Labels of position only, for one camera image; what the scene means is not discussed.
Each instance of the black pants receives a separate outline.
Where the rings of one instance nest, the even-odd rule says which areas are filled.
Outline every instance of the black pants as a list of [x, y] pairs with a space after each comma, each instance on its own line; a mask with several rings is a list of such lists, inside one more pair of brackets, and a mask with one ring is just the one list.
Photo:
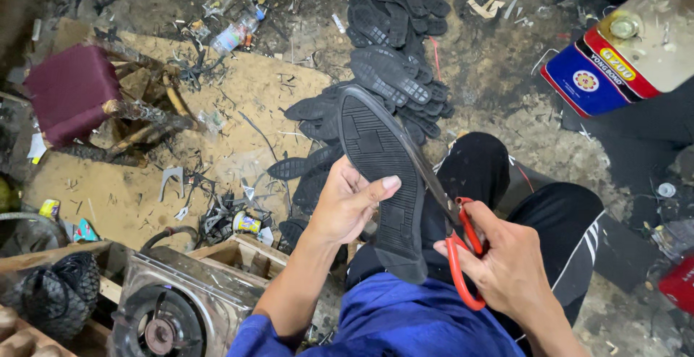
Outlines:
[[[458, 139], [434, 170], [450, 198], [480, 200], [492, 210], [509, 186], [508, 151], [487, 133], [469, 133]], [[525, 198], [507, 219], [537, 230], [547, 278], [572, 326], [591, 281], [600, 233], [597, 219], [602, 214], [603, 203], [590, 190], [576, 184], [554, 183]], [[427, 193], [421, 221], [422, 254], [429, 277], [453, 284], [447, 259], [432, 247], [446, 237], [444, 218], [441, 207]], [[464, 231], [457, 233], [463, 236]], [[351, 289], [370, 275], [384, 271], [373, 247], [365, 245], [349, 264], [346, 287]], [[473, 283], [467, 281], [474, 294]], [[506, 315], [490, 311], [530, 355], [530, 345], [518, 325]]]

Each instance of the plastic bottle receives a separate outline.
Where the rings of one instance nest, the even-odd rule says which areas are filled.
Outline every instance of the plastic bottle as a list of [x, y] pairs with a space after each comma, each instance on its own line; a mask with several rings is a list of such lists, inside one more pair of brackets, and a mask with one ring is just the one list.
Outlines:
[[221, 56], [226, 56], [236, 48], [247, 35], [256, 32], [265, 14], [257, 7], [248, 7], [247, 11], [224, 29], [210, 44]]

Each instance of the scissors blade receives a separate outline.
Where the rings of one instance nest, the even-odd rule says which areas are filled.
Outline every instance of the scissors blade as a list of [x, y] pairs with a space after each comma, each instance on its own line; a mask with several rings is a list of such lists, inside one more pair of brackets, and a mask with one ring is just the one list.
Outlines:
[[407, 133], [407, 136], [405, 136], [406, 139], [403, 139], [404, 149], [407, 154], [410, 155], [410, 159], [412, 159], [414, 166], [417, 168], [417, 172], [419, 172], [419, 174], [422, 176], [424, 184], [427, 185], [429, 192], [432, 194], [432, 196], [434, 196], [434, 199], [438, 202], [441, 208], [444, 209], [448, 220], [450, 220], [450, 222], [456, 226], [460, 225], [457, 212], [450, 209], [449, 206], [449, 202], [450, 204], [453, 204], [453, 202], [451, 202], [450, 197], [446, 194], [444, 187], [441, 186], [441, 182], [436, 177], [434, 169], [431, 167], [426, 158], [424, 158], [420, 148], [417, 147], [412, 141], [409, 132], [407, 132], [407, 128], [404, 130]]

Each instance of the glue can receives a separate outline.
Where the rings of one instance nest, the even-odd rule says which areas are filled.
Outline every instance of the glue can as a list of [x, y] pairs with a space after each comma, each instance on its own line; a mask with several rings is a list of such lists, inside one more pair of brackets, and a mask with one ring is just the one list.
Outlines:
[[234, 216], [234, 232], [239, 231], [250, 231], [252, 233], [258, 233], [260, 231], [260, 220], [253, 219], [248, 216], [244, 211], [239, 211], [236, 216]]
[[694, 0], [628, 0], [541, 69], [582, 117], [669, 93], [694, 75]]

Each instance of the blue sleeve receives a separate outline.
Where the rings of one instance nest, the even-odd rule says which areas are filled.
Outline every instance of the blue sleeve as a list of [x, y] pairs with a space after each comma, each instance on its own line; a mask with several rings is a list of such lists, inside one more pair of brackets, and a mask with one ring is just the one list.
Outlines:
[[294, 356], [290, 348], [280, 342], [270, 318], [263, 315], [251, 315], [241, 323], [227, 353], [227, 357], [256, 356]]

